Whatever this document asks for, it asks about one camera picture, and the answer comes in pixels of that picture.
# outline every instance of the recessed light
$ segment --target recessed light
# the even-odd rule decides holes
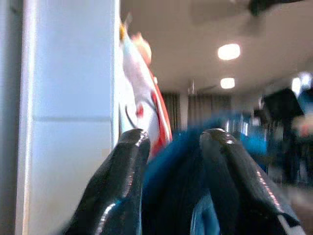
[[[219,48],[218,56],[222,60],[233,60],[240,56],[240,46],[238,44],[227,44]]]
[[[223,89],[231,89],[235,87],[235,78],[227,77],[221,80],[221,87]]]

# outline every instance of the ceiling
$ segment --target ceiling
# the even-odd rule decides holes
[[[216,19],[225,10],[215,3],[228,0],[197,0],[212,4],[212,8],[202,14],[208,21],[193,23],[190,6],[195,1],[121,1],[122,19],[128,12],[133,16],[130,33],[140,31],[150,43],[151,69],[163,91],[186,93],[190,79],[194,79],[196,89],[218,85],[212,93],[245,93],[302,70],[313,57],[313,0],[271,9],[257,35],[244,33],[248,11]],[[218,48],[230,43],[240,45],[241,56],[220,60]],[[224,77],[235,77],[234,89],[220,88]]]

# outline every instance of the light fixture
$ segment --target light fixture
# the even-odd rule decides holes
[[[221,87],[223,89],[231,89],[235,86],[235,78],[227,77],[221,80]]]
[[[295,93],[295,95],[298,97],[301,91],[301,80],[300,78],[296,77],[292,80],[291,89]]]
[[[240,56],[240,46],[238,44],[227,44],[219,48],[218,56],[222,60],[233,60]]]

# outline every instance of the ceiling fan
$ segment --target ceiling fan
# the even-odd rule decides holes
[[[195,80],[192,79],[192,80],[190,80],[190,85],[189,85],[189,88],[188,88],[188,95],[205,94],[209,90],[211,90],[213,88],[216,88],[216,87],[217,87],[217,85],[208,86],[208,87],[204,87],[204,88],[201,88],[201,89],[196,89],[195,88]]]
[[[251,17],[245,25],[244,31],[255,34],[261,30],[261,17],[273,6],[304,0],[228,0],[213,2],[193,2],[190,5],[192,23],[195,25],[220,19],[238,16],[249,12]]]

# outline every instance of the curtain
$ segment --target curtain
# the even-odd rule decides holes
[[[179,94],[162,93],[172,132],[181,129]]]
[[[188,97],[188,125],[201,125],[212,114],[230,110],[230,96],[201,94]]]

